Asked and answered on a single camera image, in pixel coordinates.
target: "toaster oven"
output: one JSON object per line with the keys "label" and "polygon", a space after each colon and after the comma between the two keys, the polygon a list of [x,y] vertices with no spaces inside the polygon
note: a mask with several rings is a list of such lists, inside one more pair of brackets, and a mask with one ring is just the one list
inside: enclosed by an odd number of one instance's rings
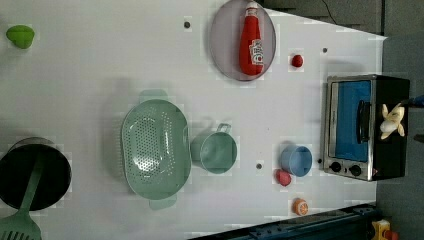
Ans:
{"label": "toaster oven", "polygon": [[[406,136],[381,139],[383,104],[390,111],[409,98],[409,80],[380,75],[329,77],[323,168],[366,181],[405,175]],[[401,124],[407,133],[408,111]]]}

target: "blue cup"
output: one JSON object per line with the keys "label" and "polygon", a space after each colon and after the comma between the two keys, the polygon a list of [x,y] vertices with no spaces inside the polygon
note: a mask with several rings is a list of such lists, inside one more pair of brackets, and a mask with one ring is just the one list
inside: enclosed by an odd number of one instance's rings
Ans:
{"label": "blue cup", "polygon": [[303,177],[312,167],[312,154],[308,148],[290,145],[280,155],[280,166],[285,171]]}

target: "toaster oven knob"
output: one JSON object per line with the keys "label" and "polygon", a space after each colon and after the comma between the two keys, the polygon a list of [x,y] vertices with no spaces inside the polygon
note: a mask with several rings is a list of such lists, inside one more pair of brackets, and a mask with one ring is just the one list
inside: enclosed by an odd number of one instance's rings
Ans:
{"label": "toaster oven knob", "polygon": [[361,173],[362,173],[362,170],[361,170],[361,168],[358,165],[353,165],[351,168],[349,168],[349,171],[355,177],[361,175]]}
{"label": "toaster oven knob", "polygon": [[340,165],[340,163],[338,162],[333,162],[330,165],[331,170],[333,170],[333,172],[340,172],[340,170],[342,170],[342,165]]}

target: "white table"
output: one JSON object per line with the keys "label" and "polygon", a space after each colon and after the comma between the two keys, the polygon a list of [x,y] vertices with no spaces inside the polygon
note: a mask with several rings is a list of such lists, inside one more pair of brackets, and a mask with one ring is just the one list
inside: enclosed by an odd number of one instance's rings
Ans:
{"label": "white table", "polygon": [[[45,137],[73,170],[64,199],[32,213],[45,240],[184,239],[294,218],[296,197],[310,214],[375,201],[376,183],[326,174],[316,160],[327,76],[380,73],[384,38],[268,11],[277,32],[274,62],[259,80],[238,82],[215,68],[207,47],[225,2],[2,1],[0,151]],[[7,43],[3,32],[15,24],[36,31],[28,51]],[[303,52],[303,72],[289,71],[294,51]],[[165,89],[182,108],[191,139],[228,122],[239,146],[228,173],[193,167],[176,205],[159,211],[129,190],[119,164],[122,120],[148,88]],[[283,188],[273,171],[290,142],[312,151],[313,169]],[[14,212],[0,207],[0,217]]]}

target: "dark floor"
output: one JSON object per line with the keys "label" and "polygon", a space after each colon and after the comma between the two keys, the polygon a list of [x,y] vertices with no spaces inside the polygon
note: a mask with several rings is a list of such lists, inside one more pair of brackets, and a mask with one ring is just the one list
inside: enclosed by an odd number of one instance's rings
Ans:
{"label": "dark floor", "polygon": [[[410,96],[424,94],[423,49],[424,31],[384,41],[383,72],[409,79]],[[406,176],[377,183],[377,208],[391,218],[401,239],[412,240],[424,236],[424,144],[413,139],[424,134],[424,109],[410,109],[408,117]]]}
{"label": "dark floor", "polygon": [[424,30],[424,0],[256,0],[265,8],[384,36]]}
{"label": "dark floor", "polygon": [[[322,0],[257,0],[271,8],[334,23]],[[411,80],[410,95],[424,94],[424,0],[324,0],[338,25],[384,35],[385,75]],[[379,181],[377,208],[400,239],[424,239],[424,109],[409,112],[407,174]]]}

